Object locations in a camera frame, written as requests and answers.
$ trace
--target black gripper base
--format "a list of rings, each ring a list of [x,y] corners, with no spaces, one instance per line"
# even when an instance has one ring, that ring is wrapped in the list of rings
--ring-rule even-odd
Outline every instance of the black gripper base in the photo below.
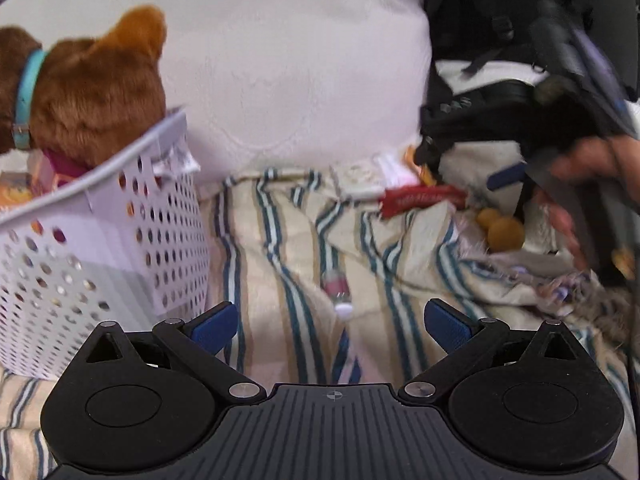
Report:
[[[50,480],[113,480],[60,467]],[[432,407],[404,406],[388,386],[280,386],[228,410],[195,452],[127,480],[534,480],[459,442]],[[554,480],[616,480],[604,465]]]

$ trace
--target stuffed animal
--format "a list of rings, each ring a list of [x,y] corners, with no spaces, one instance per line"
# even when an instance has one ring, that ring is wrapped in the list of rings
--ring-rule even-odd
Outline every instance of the stuffed animal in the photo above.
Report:
[[[164,14],[135,7],[101,38],[48,52],[20,27],[0,28],[0,153],[51,150],[94,168],[166,114],[158,61]]]

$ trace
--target metal screw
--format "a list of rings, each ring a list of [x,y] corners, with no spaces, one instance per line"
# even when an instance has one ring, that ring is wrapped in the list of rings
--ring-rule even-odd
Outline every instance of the metal screw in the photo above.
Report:
[[[260,386],[254,383],[237,383],[229,388],[229,393],[238,399],[250,399],[260,393]]]
[[[415,383],[409,383],[404,387],[405,392],[412,397],[421,397],[426,399],[436,393],[436,387],[431,383],[423,383],[416,381]]]

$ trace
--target beige striped fabric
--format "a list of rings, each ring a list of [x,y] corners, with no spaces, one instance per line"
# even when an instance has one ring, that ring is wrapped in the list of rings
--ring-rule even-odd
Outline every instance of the beige striped fabric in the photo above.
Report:
[[[275,171],[230,179],[202,203],[211,248],[211,305],[234,302],[238,334],[219,357],[268,390],[275,383],[398,387],[444,356],[424,329],[424,305],[442,298],[472,318],[512,328],[542,322],[526,286],[461,261],[447,203],[382,221],[370,205],[340,203],[328,173]],[[337,318],[319,286],[339,267],[353,295]],[[637,478],[622,354],[593,325],[566,320],[623,400],[626,423],[612,466]],[[35,480],[53,467],[38,430],[51,383],[4,374],[0,474]]]

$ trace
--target small plastic bottle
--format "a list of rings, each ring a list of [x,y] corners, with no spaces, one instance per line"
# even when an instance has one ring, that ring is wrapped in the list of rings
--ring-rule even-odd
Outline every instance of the small plastic bottle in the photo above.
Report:
[[[322,275],[322,290],[334,304],[336,316],[345,321],[353,313],[347,277],[340,269],[327,269]]]

